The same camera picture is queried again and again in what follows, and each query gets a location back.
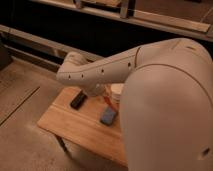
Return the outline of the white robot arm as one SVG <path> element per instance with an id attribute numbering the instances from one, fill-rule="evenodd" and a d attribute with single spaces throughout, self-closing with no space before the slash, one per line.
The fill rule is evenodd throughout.
<path id="1" fill-rule="evenodd" d="M 67 55 L 69 86 L 122 83 L 120 122 L 129 171 L 213 171 L 213 59 L 175 38 L 81 64 Z"/>

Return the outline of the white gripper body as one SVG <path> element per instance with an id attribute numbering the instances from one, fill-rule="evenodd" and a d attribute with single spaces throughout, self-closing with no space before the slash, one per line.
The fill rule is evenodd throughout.
<path id="1" fill-rule="evenodd" d="M 81 89 L 89 97 L 95 97 L 95 96 L 102 95 L 105 91 L 104 86 L 100 85 L 100 84 L 81 86 Z"/>

